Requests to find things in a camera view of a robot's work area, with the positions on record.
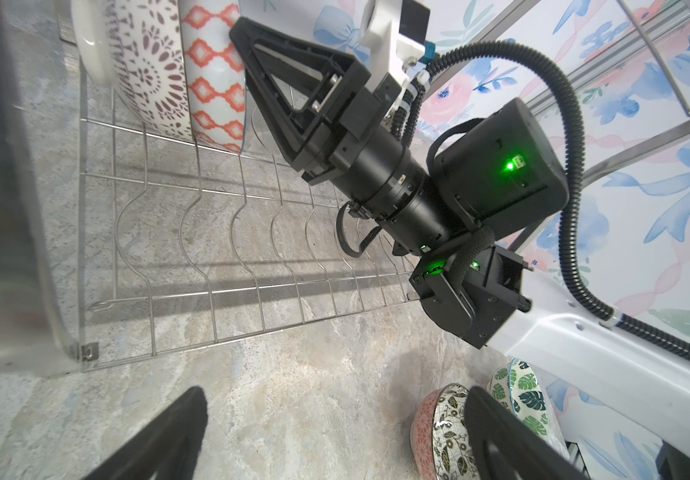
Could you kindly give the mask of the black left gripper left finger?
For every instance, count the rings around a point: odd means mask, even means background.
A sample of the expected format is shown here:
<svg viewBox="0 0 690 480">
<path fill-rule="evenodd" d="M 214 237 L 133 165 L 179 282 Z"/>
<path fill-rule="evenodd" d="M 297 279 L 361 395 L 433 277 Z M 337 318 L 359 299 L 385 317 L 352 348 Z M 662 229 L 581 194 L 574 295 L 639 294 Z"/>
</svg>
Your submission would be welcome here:
<svg viewBox="0 0 690 480">
<path fill-rule="evenodd" d="M 193 386 L 91 471 L 89 479 L 191 479 L 208 424 L 204 390 Z"/>
</svg>

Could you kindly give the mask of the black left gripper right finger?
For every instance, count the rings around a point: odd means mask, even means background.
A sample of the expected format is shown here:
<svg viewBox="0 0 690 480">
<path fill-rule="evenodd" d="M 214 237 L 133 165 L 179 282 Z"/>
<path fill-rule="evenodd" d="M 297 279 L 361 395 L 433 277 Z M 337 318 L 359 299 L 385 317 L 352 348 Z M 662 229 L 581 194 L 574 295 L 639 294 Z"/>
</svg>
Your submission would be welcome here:
<svg viewBox="0 0 690 480">
<path fill-rule="evenodd" d="M 469 389 L 464 423 L 482 479 L 584 478 L 578 469 L 478 386 Z"/>
</svg>

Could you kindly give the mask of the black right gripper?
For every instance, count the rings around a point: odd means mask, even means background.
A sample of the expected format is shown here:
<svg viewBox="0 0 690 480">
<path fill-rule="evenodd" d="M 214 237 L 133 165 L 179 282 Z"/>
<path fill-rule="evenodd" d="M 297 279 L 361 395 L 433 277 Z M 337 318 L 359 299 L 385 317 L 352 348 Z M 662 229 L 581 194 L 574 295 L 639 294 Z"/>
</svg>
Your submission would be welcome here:
<svg viewBox="0 0 690 480">
<path fill-rule="evenodd" d="M 310 184 L 382 186 L 405 149 L 381 125 L 399 96 L 385 76 L 370 91 L 350 54 L 300 40 L 247 17 L 229 32 L 246 86 L 284 159 Z"/>
</svg>

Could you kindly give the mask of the red diamond pattern bowl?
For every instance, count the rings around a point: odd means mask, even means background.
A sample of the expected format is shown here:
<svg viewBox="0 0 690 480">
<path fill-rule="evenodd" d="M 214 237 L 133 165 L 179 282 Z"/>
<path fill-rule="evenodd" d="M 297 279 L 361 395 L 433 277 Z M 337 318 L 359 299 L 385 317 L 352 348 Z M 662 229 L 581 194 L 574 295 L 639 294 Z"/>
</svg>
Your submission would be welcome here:
<svg viewBox="0 0 690 480">
<path fill-rule="evenodd" d="M 229 32 L 240 18 L 235 1 L 178 3 L 189 109 L 200 144 L 239 153 L 246 119 L 245 71 Z"/>
</svg>

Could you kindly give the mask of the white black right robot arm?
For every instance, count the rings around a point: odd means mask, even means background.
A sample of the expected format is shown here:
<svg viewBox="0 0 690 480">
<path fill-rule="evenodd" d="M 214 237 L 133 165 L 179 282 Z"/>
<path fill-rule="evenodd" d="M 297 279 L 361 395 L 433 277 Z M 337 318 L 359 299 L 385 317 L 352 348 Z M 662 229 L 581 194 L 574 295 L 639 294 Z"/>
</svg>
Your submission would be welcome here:
<svg viewBox="0 0 690 480">
<path fill-rule="evenodd" d="M 462 46 L 406 89 L 369 87 L 354 56 L 248 18 L 230 39 L 284 159 L 312 185 L 345 195 L 341 215 L 372 220 L 425 314 L 470 345 L 526 361 L 657 435 L 659 473 L 690 479 L 690 344 L 595 297 L 583 284 L 577 230 L 584 173 L 581 111 L 566 75 L 528 46 Z M 540 77 L 561 114 L 558 159 L 533 115 L 512 100 L 442 134 L 424 163 L 410 152 L 428 80 L 466 60 L 501 58 Z"/>
</svg>

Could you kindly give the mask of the stainless steel dish rack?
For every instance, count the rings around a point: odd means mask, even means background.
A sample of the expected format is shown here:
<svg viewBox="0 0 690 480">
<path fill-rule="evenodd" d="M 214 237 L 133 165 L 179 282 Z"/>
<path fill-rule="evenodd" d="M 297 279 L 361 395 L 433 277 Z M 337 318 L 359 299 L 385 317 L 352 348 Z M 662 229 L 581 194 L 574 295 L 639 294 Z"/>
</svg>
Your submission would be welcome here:
<svg viewBox="0 0 690 480">
<path fill-rule="evenodd" d="M 419 301 L 418 263 L 397 256 L 372 220 L 341 215 L 347 199 L 284 159 L 246 86 L 239 153 L 72 115 L 78 169 L 74 327 L 59 309 L 41 199 L 19 106 L 16 54 L 0 5 L 0 372 L 52 376 L 174 353 L 161 325 L 195 318 L 185 348 L 229 343 L 388 305 Z"/>
</svg>

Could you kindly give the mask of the green monstera leaf bowl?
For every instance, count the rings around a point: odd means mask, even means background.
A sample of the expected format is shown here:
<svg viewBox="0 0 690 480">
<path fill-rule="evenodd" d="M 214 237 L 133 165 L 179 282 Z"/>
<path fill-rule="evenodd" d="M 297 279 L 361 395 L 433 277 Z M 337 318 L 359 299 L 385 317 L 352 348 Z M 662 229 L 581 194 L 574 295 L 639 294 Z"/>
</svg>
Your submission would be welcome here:
<svg viewBox="0 0 690 480">
<path fill-rule="evenodd" d="M 528 363 L 512 359 L 499 367 L 491 377 L 487 391 L 565 460 L 570 459 L 553 406 Z"/>
</svg>

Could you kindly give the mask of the black leaf pattern pink bowl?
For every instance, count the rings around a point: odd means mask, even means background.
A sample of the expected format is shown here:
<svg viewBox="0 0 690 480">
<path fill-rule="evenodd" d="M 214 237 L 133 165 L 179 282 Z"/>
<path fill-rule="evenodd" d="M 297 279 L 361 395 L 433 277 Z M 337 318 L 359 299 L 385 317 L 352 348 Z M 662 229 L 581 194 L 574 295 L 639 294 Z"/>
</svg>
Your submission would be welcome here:
<svg viewBox="0 0 690 480">
<path fill-rule="evenodd" d="M 410 431 L 415 465 L 422 479 L 479 479 L 464 422 L 468 389 L 451 383 L 420 403 Z"/>
</svg>

